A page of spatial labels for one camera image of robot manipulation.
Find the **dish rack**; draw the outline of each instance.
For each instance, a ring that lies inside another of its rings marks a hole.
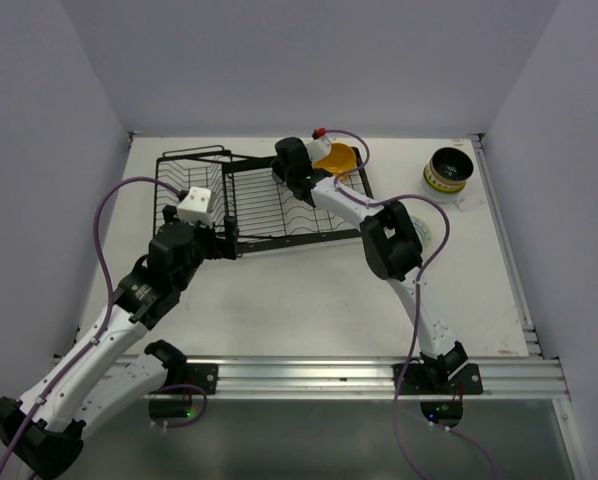
[[[354,151],[360,165],[359,150]],[[155,178],[180,190],[191,186],[212,190],[215,230],[221,234],[223,217],[234,217],[240,255],[359,236],[343,219],[297,200],[284,185],[275,182],[270,167],[274,158],[235,154],[223,145],[174,150],[157,159]],[[349,175],[341,183],[372,198],[364,171]],[[155,187],[154,232],[163,224],[163,207],[177,203],[169,190]]]

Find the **gray wall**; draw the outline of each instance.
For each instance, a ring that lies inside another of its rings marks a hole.
[[[62,0],[126,127],[483,132],[558,0]]]
[[[598,0],[563,0],[486,136],[539,339],[598,477]]]
[[[125,144],[59,2],[0,1],[0,396],[29,388],[74,334],[92,213]]]

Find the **purple cable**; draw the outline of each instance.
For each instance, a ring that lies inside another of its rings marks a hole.
[[[441,244],[432,253],[432,255],[430,255],[430,257],[428,257],[428,259],[423,263],[423,265],[419,269],[419,272],[417,273],[417,276],[415,277],[415,318],[413,319],[414,327],[413,327],[413,333],[412,333],[412,341],[410,342],[410,348],[408,349],[408,355],[406,356],[406,361],[404,363],[403,368],[401,369],[401,372],[399,373],[399,378],[397,379],[397,385],[395,388],[395,396],[394,396],[394,401],[393,401],[393,411],[392,411],[392,413],[393,413],[392,426],[393,426],[393,430],[395,433],[395,437],[397,439],[397,445],[399,446],[399,450],[401,451],[401,454],[406,459],[406,461],[408,462],[410,467],[417,473],[417,475],[419,475],[421,478],[427,480],[428,477],[426,476],[426,474],[411,458],[410,453],[408,452],[408,449],[403,440],[403,437],[401,436],[401,429],[400,429],[400,424],[399,424],[399,392],[401,391],[401,386],[403,385],[403,381],[406,376],[406,370],[408,369],[408,365],[410,365],[410,362],[412,361],[412,357],[413,357],[414,350],[415,350],[415,344],[417,343],[417,335],[419,333],[419,320],[421,317],[420,280],[421,280],[421,277],[423,276],[423,272],[426,270],[426,268],[428,268],[428,266],[432,263],[432,261],[435,258],[437,258],[437,256],[441,253],[441,251],[444,249],[444,247],[448,243],[448,239],[450,238],[450,219],[448,218],[448,215],[443,210],[443,208],[441,208],[439,206],[439,204],[430,200],[428,197],[424,197],[422,195],[404,194],[404,195],[397,195],[396,197],[388,198],[387,200],[380,200],[377,202],[366,203],[363,200],[360,200],[357,197],[355,197],[354,195],[350,194],[345,189],[340,188],[339,179],[342,176],[350,175],[351,173],[358,172],[358,171],[364,169],[366,167],[366,165],[368,165],[368,162],[370,162],[370,147],[368,146],[368,144],[366,143],[366,141],[363,138],[361,138],[359,135],[357,135],[355,133],[349,132],[348,130],[326,129],[326,134],[328,134],[328,133],[341,133],[343,135],[348,135],[349,137],[352,137],[355,140],[357,140],[359,143],[361,143],[361,145],[363,145],[363,147],[364,147],[364,150],[366,151],[366,159],[361,163],[361,165],[358,165],[351,170],[347,170],[345,172],[339,173],[337,176],[335,176],[334,186],[335,186],[335,189],[339,193],[341,193],[346,198],[352,200],[353,202],[357,203],[358,205],[363,205],[365,207],[380,207],[380,206],[386,205],[388,203],[396,202],[398,200],[409,200],[409,199],[421,200],[421,201],[426,202],[429,205],[433,206],[441,214],[441,216],[443,217],[443,222],[446,227],[443,239],[441,240]],[[482,446],[480,443],[478,443],[476,440],[472,439],[465,433],[461,433],[461,432],[458,432],[455,430],[450,430],[450,432],[453,433],[454,435],[472,443],[475,447],[477,447],[486,456],[486,458],[488,459],[488,462],[490,463],[493,480],[498,478],[497,465],[494,461],[494,458],[492,457],[490,452],[488,452],[488,450],[484,446]]]
[[[180,385],[168,385],[167,387],[162,387],[153,393],[169,392],[171,390],[180,390],[182,388],[187,388],[188,390],[194,390],[195,392],[201,394],[201,396],[203,397],[203,405],[201,406],[201,411],[194,418],[191,418],[190,420],[186,420],[185,422],[176,423],[174,425],[168,425],[167,428],[183,428],[183,427],[188,427],[188,426],[192,425],[193,423],[197,423],[201,419],[203,414],[205,413],[206,408],[208,408],[208,396],[206,395],[205,390],[196,385],[189,385],[186,383],[182,383]]]
[[[92,236],[93,236],[94,242],[95,242],[95,251],[97,252],[97,258],[99,259],[99,264],[101,265],[101,270],[103,271],[103,276],[106,280],[106,288],[108,291],[108,305],[106,307],[106,315],[104,316],[103,322],[101,322],[101,326],[99,327],[99,330],[97,330],[97,333],[95,333],[96,340],[100,340],[101,336],[106,331],[106,327],[108,326],[108,323],[110,322],[110,316],[112,315],[112,307],[114,306],[112,279],[110,278],[110,271],[108,270],[108,265],[103,256],[103,249],[101,248],[101,239],[99,238],[99,222],[101,220],[101,212],[103,211],[103,208],[105,207],[106,202],[110,199],[110,197],[112,197],[112,195],[117,190],[119,190],[121,187],[123,187],[125,185],[128,185],[130,183],[136,183],[136,182],[154,183],[155,185],[159,185],[163,188],[170,190],[175,195],[179,194],[179,191],[175,187],[173,187],[172,185],[170,185],[166,182],[162,182],[161,180],[157,180],[155,178],[150,178],[150,177],[132,177],[132,178],[128,178],[128,179],[123,180],[122,182],[118,183],[99,202],[99,205],[97,206],[97,210],[95,211],[95,218],[94,218],[94,221],[92,224]],[[46,387],[39,394],[39,398],[42,402],[47,398],[47,396],[50,394],[52,389],[57,385],[57,383],[59,383],[59,381],[66,375],[66,373],[68,373],[70,371],[70,369],[77,362],[79,362],[79,360],[81,360],[83,358],[83,356],[86,353],[88,353],[88,351],[92,347],[94,347],[94,344],[91,342],[88,342],[86,345],[84,345],[81,348],[81,350],[79,350],[79,352],[77,352],[77,354],[74,357],[72,357],[63,366],[63,368],[57,373],[57,375],[55,375],[54,378],[48,382],[48,385],[46,385]],[[8,459],[10,458],[10,455],[12,455],[12,452],[14,452],[15,447],[17,446],[17,443],[21,439],[23,433],[26,431],[26,428],[28,428],[28,425],[32,421],[32,418],[35,416],[35,413],[37,413],[37,410],[39,410],[40,406],[41,406],[40,403],[35,403],[30,408],[30,411],[24,418],[23,422],[21,422],[21,425],[19,425],[19,428],[15,432],[15,435],[12,437],[12,440],[8,444],[8,448],[6,448],[6,451],[1,456],[0,476],[3,473],[3,470],[6,468],[6,463],[8,463]]]

